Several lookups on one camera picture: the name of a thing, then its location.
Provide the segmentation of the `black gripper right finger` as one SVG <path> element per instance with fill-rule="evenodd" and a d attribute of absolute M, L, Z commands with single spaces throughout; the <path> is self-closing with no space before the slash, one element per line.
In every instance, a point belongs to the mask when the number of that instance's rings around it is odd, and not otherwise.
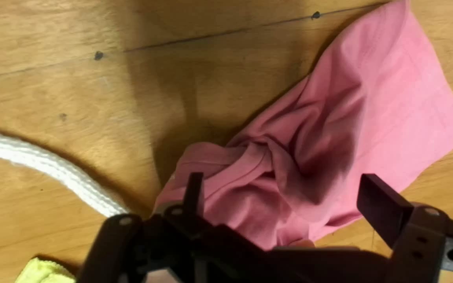
<path fill-rule="evenodd" d="M 382 241 L 393 247 L 413 206 L 377 175 L 366 173 L 360 178 L 357 209 Z"/>

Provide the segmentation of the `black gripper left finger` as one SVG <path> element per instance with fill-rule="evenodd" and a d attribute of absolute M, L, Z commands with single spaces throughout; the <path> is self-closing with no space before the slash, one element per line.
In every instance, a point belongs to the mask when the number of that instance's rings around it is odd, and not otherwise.
<path fill-rule="evenodd" d="M 199 216 L 203 212 L 203 175 L 192 173 L 182 200 L 184 212 Z"/>

